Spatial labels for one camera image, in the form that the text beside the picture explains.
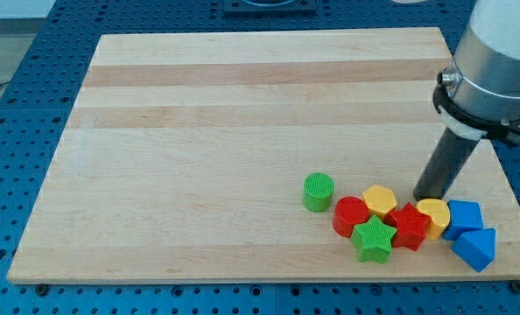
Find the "black white tool mount ring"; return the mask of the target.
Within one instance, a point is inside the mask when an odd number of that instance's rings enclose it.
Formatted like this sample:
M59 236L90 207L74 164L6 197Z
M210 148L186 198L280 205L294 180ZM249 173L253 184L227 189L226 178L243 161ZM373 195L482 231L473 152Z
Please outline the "black white tool mount ring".
M469 114L454 103L444 87L436 86L432 104L445 125L467 140L496 140L507 145L520 144L520 118L513 121L491 121Z

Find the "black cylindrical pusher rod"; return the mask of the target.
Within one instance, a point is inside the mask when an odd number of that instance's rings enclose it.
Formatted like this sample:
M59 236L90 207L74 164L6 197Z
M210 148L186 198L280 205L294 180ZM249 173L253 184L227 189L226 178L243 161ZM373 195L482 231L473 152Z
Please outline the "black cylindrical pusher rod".
M478 143L445 128L413 189L414 199L442 199Z

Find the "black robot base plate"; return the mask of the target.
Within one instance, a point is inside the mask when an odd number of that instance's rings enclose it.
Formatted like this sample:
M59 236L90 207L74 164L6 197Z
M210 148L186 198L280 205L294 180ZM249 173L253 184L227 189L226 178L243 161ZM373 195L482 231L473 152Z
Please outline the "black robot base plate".
M222 0L225 15L315 13L316 0Z

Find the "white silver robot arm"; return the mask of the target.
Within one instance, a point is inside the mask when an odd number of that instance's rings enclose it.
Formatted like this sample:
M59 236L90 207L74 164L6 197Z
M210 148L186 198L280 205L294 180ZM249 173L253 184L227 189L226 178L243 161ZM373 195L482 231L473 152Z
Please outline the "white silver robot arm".
M520 0L476 2L432 105L446 127L416 200L443 198L482 139L520 144Z

